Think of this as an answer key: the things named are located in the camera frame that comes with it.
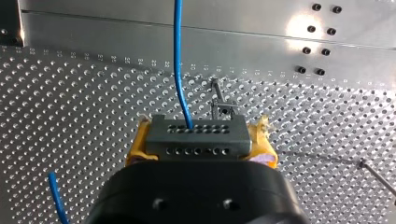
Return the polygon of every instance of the metal wall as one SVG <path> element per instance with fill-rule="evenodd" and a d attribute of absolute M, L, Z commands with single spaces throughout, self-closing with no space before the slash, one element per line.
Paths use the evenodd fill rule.
<path fill-rule="evenodd" d="M 249 121 L 270 115 L 279 170 L 312 223 L 387 223 L 394 199 L 355 163 L 373 161 L 396 184 L 396 5 L 315 3 L 320 11 L 305 0 L 186 0 L 191 112 L 210 118 L 208 83 L 220 77 Z M 20 8 L 29 47 L 0 54 L 0 218 L 55 222 L 46 182 L 55 170 L 69 217 L 82 223 L 122 167 L 139 115 L 182 118 L 171 74 L 173 1 L 22 0 Z"/>

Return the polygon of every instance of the aluminum panel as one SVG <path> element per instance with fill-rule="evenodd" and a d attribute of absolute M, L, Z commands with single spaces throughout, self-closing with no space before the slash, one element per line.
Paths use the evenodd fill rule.
<path fill-rule="evenodd" d="M 123 166 L 138 117 L 182 118 L 165 64 L 111 60 L 2 48 L 2 221 L 58 223 L 46 178 L 53 170 L 67 215 L 83 223 L 104 182 Z M 184 73 L 191 113 L 210 119 L 212 74 L 195 72 Z M 237 101 L 249 121 L 270 116 L 279 170 L 312 223 L 387 223 L 394 198 L 356 163 L 372 161 L 396 185 L 394 91 L 256 80 L 249 73 L 220 80 L 224 97 Z"/>
<path fill-rule="evenodd" d="M 312 9 L 314 3 L 321 11 Z M 173 0 L 21 0 L 23 10 L 167 25 L 173 24 L 173 5 Z M 342 12 L 333 13 L 334 6 Z M 384 0 L 190 0 L 184 3 L 183 26 L 395 48 L 395 10 L 393 1 Z M 310 25 L 314 33 L 307 32 Z M 329 28 L 336 34 L 327 35 Z"/>
<path fill-rule="evenodd" d="M 171 71 L 173 29 L 136 22 L 97 21 L 41 14 L 22 14 L 27 44 L 47 49 L 70 49 L 74 54 L 111 61 L 152 62 Z M 183 28 L 182 62 L 185 72 L 199 69 L 233 78 L 334 83 L 346 87 L 394 89 L 396 52 L 262 35 Z M 310 54 L 302 53 L 304 47 Z M 324 56 L 323 49 L 331 54 Z M 296 67 L 306 74 L 296 73 Z M 323 69 L 324 76 L 316 75 Z"/>

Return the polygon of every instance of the blue wire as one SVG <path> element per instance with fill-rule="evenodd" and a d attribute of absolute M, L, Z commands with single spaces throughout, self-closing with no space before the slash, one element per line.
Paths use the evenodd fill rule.
<path fill-rule="evenodd" d="M 178 100 L 180 101 L 181 109 L 183 110 L 184 119 L 186 120 L 187 128 L 192 129 L 192 119 L 187 106 L 186 98 L 183 93 L 183 83 L 180 73 L 180 52 L 181 52 L 181 15 L 183 11 L 183 0 L 175 0 L 175 21 L 174 21 L 174 70 L 175 82 Z"/>
<path fill-rule="evenodd" d="M 66 212 L 64 211 L 64 204 L 58 191 L 58 185 L 56 184 L 56 176 L 53 172 L 49 172 L 49 188 L 50 192 L 52 193 L 52 199 L 53 201 L 55 201 L 56 212 L 58 213 L 58 217 L 61 220 L 61 223 L 69 224 Z"/>

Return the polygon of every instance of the bolt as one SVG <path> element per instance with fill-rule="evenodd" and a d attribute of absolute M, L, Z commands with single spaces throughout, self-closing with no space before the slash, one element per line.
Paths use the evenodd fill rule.
<path fill-rule="evenodd" d="M 326 72 L 323 69 L 321 69 L 321 68 L 318 68 L 315 73 L 320 75 L 320 76 L 324 76 L 324 74 L 326 74 Z"/>
<path fill-rule="evenodd" d="M 321 10 L 321 4 L 318 4 L 318 3 L 314 4 L 312 6 L 312 9 L 315 10 L 315 11 L 320 11 Z"/>
<path fill-rule="evenodd" d="M 301 67 L 301 66 L 298 66 L 297 69 L 296 69 L 296 71 L 297 71 L 298 73 L 304 74 L 304 73 L 306 72 L 306 68 Z"/>
<path fill-rule="evenodd" d="M 315 26 L 308 26 L 307 30 L 309 33 L 314 33 L 317 30 L 317 28 Z"/>
<path fill-rule="evenodd" d="M 324 56 L 329 56 L 331 51 L 329 49 L 323 49 L 321 52 Z"/>
<path fill-rule="evenodd" d="M 342 9 L 341 7 L 334 7 L 334 8 L 332 9 L 332 12 L 338 14 L 338 13 L 340 13 L 342 10 L 343 10 L 343 9 Z"/>
<path fill-rule="evenodd" d="M 337 32 L 337 31 L 336 31 L 334 28 L 329 28 L 329 29 L 327 30 L 327 34 L 328 34 L 328 35 L 335 35 L 336 32 Z"/>
<path fill-rule="evenodd" d="M 308 48 L 308 47 L 303 48 L 303 53 L 304 54 L 310 54 L 311 53 L 311 48 Z"/>

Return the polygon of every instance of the perforated metal sheet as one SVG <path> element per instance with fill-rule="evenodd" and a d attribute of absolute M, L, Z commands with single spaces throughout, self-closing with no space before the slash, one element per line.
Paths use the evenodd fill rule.
<path fill-rule="evenodd" d="M 52 170 L 67 215 L 83 223 L 100 188 L 123 166 L 139 115 L 182 119 L 168 67 L 69 55 L 10 48 L 0 54 L 5 223 L 58 223 L 46 178 Z M 211 76 L 199 67 L 184 76 L 195 118 L 210 119 Z M 225 96 L 250 121 L 270 115 L 279 169 L 312 223 L 387 223 L 394 199 L 355 163 L 370 159 L 396 185 L 395 92 L 252 76 L 223 77 Z"/>

